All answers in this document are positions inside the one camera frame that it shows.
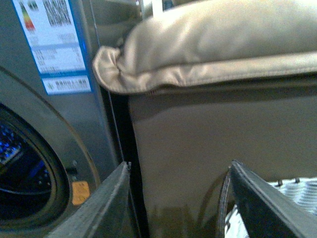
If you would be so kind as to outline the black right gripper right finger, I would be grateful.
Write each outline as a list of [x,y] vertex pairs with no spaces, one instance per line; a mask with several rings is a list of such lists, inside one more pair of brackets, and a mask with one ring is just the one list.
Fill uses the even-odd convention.
[[219,238],[315,238],[317,179],[267,182],[233,160],[220,191]]

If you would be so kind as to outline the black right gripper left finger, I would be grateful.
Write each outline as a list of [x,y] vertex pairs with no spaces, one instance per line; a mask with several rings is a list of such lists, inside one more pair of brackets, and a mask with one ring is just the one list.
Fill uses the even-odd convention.
[[131,163],[122,162],[47,238],[140,238],[131,201]]

